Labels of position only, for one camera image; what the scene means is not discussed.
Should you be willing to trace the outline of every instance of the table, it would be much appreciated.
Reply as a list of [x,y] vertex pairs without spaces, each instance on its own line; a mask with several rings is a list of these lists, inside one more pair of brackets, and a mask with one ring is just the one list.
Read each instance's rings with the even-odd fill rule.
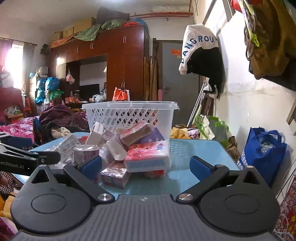
[[[88,133],[74,133],[81,137]],[[60,142],[59,139],[53,140],[31,151],[44,151]],[[144,177],[142,174],[133,173],[124,189],[118,189],[104,184],[99,184],[102,188],[112,193],[115,198],[119,194],[132,195],[157,195],[172,194],[174,198],[188,188],[192,187],[199,180],[191,173],[189,161],[192,156],[199,156],[211,165],[223,164],[230,170],[239,170],[236,163],[224,150],[221,144],[212,140],[189,140],[189,139],[170,139],[170,158],[172,167],[166,176],[157,179]],[[29,177],[23,175],[15,176],[23,183]]]

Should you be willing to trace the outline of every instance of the plastic bottle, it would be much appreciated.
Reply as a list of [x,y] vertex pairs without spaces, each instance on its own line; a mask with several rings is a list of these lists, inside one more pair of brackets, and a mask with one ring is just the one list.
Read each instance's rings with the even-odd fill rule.
[[270,142],[264,140],[263,137],[260,137],[260,138],[259,138],[259,142],[260,142],[261,153],[262,153],[262,154],[265,154],[269,149],[275,147],[272,143],[270,143]]

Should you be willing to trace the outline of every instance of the window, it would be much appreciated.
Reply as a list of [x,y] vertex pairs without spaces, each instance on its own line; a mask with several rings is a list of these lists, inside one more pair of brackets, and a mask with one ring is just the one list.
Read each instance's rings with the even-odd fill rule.
[[22,87],[22,51],[23,46],[13,44],[6,57],[5,68],[10,72],[14,80],[15,88]]

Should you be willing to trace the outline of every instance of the white plastic basket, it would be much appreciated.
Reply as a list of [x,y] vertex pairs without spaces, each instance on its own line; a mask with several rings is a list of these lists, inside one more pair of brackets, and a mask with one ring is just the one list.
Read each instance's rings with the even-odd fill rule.
[[102,123],[109,131],[115,128],[130,128],[140,120],[153,123],[165,140],[170,138],[174,110],[179,109],[176,102],[168,101],[119,101],[83,104],[89,128],[95,122]]

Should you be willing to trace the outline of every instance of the brown wardrobe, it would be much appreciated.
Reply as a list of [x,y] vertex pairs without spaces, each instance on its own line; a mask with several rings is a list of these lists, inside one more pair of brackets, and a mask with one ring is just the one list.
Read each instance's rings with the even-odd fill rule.
[[[48,57],[49,76],[60,79],[65,97],[79,90],[82,61],[99,62],[107,58],[107,100],[112,100],[115,87],[130,90],[131,100],[144,100],[144,57],[149,59],[149,35],[144,26],[129,26],[99,32],[94,41],[72,39],[51,49]],[[75,83],[66,82],[70,70]]]

